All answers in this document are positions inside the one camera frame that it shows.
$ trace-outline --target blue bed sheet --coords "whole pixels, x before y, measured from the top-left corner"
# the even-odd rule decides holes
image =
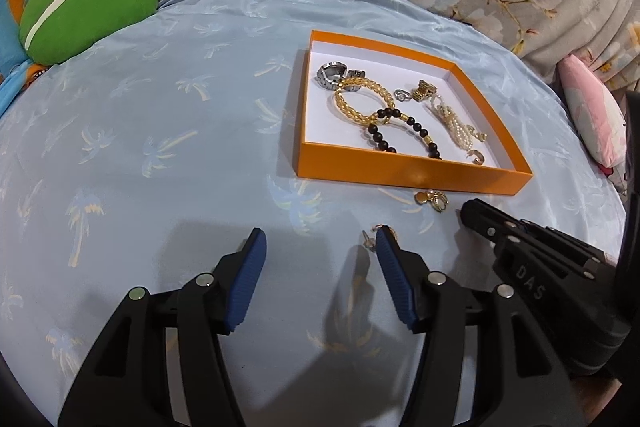
[[[457,62],[534,172],[516,196],[482,198],[617,253],[622,204],[561,103],[472,28],[405,0],[167,0],[51,68],[0,120],[0,349],[52,422],[131,287],[179,287],[254,226],[267,261],[245,322],[222,339],[251,426],[398,425],[421,337],[398,320],[363,229],[389,224],[462,284],[498,282],[489,244],[456,213],[471,195],[437,214],[408,188],[295,177],[314,28]],[[459,419],[471,396],[465,380]]]

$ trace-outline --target green pillow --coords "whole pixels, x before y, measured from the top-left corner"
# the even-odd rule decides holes
[[[29,0],[20,42],[34,62],[59,64],[149,17],[157,6],[158,0]]]

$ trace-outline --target colorful cushion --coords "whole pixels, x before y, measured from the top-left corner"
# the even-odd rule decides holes
[[[579,58],[565,57],[558,73],[575,128],[597,163],[612,168],[625,160],[625,119],[604,84]]]
[[[150,16],[158,0],[29,0],[20,42],[37,63],[59,64]]]

